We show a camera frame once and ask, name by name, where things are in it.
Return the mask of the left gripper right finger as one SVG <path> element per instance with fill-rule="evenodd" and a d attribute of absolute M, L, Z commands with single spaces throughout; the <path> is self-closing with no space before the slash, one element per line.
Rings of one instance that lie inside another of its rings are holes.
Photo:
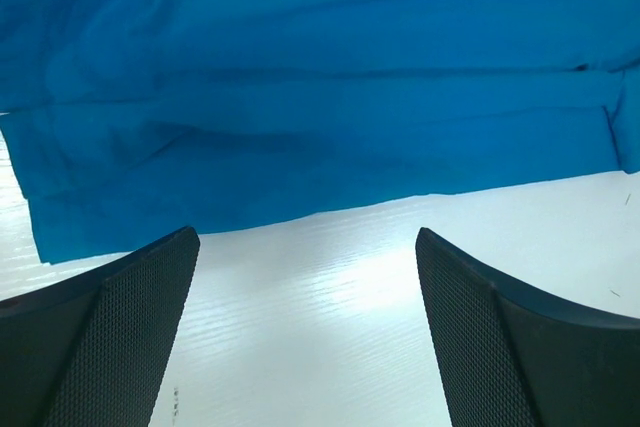
<path fill-rule="evenodd" d="M 545 292 L 427 228 L 415 249 L 452 425 L 638 426 L 638 319 Z"/>

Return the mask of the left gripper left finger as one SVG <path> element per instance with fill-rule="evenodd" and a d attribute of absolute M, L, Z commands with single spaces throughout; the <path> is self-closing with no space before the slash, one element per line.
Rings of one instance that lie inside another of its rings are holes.
<path fill-rule="evenodd" d="M 4 426 L 149 424 L 200 241 L 181 228 L 1 303 Z"/>

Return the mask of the blue t shirt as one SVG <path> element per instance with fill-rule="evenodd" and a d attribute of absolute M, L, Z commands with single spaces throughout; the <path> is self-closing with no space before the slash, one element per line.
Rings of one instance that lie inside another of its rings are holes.
<path fill-rule="evenodd" d="M 40 259 L 639 168 L 639 0 L 1 0 Z"/>

